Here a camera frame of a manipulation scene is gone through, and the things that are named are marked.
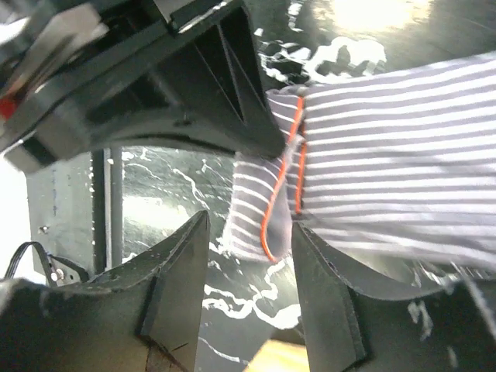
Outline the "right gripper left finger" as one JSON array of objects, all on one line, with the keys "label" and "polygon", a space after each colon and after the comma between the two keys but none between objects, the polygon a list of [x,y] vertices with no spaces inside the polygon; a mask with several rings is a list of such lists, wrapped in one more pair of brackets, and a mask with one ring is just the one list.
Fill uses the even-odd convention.
[{"label": "right gripper left finger", "polygon": [[1,283],[3,371],[192,371],[210,222],[194,214],[149,250],[85,282]]}]

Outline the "grey striped boxer underwear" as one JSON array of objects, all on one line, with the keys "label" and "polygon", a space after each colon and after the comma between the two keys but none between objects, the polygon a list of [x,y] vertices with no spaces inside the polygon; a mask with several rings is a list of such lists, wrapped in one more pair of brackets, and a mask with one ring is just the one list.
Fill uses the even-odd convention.
[{"label": "grey striped boxer underwear", "polygon": [[495,266],[495,55],[267,93],[286,147],[237,154],[223,232],[278,261],[301,221],[353,257]]}]

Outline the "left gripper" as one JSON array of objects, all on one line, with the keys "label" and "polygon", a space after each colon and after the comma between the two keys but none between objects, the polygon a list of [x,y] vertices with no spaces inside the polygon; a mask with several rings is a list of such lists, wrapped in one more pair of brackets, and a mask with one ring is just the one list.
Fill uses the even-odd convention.
[{"label": "left gripper", "polygon": [[152,145],[182,149],[186,137],[167,126],[153,133],[143,115],[91,126],[83,90],[102,102],[144,75],[186,39],[157,21],[105,47],[105,11],[129,9],[127,1],[13,1],[26,16],[20,33],[1,48],[2,63],[14,64],[1,93],[1,148],[17,169],[34,173],[80,153],[110,145]]}]

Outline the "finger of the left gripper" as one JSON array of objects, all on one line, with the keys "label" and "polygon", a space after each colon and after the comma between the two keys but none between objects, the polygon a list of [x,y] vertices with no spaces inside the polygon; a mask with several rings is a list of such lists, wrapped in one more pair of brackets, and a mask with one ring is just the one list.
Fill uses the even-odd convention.
[{"label": "finger of the left gripper", "polygon": [[220,5],[174,33],[162,22],[95,57],[86,113],[94,149],[152,145],[278,157],[249,13]]}]

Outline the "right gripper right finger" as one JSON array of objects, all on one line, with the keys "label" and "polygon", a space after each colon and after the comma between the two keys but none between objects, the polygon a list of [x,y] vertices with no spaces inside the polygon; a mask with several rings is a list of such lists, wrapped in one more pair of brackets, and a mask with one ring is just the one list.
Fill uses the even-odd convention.
[{"label": "right gripper right finger", "polygon": [[493,371],[495,282],[418,288],[295,223],[292,255],[313,371]]}]

